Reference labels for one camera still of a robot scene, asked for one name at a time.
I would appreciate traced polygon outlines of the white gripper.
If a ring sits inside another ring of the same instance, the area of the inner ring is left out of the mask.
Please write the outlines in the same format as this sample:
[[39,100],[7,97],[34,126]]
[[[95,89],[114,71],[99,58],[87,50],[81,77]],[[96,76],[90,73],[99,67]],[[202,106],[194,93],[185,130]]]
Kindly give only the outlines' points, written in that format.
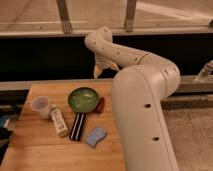
[[96,53],[95,54],[95,67],[94,67],[94,72],[93,72],[93,76],[95,79],[97,79],[101,74],[102,74],[102,70],[104,69],[112,69],[115,71],[119,71],[119,67],[116,63],[112,62],[111,60],[107,59],[105,56]]

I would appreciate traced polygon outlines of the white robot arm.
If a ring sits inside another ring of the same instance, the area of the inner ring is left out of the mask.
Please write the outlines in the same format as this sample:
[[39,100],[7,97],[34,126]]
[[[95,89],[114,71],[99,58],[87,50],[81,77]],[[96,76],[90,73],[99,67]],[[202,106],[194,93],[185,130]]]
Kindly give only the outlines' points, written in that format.
[[126,171],[180,171],[161,108],[161,101],[180,84],[176,64],[115,44],[106,27],[89,33],[85,45],[122,67],[113,79],[111,97]]

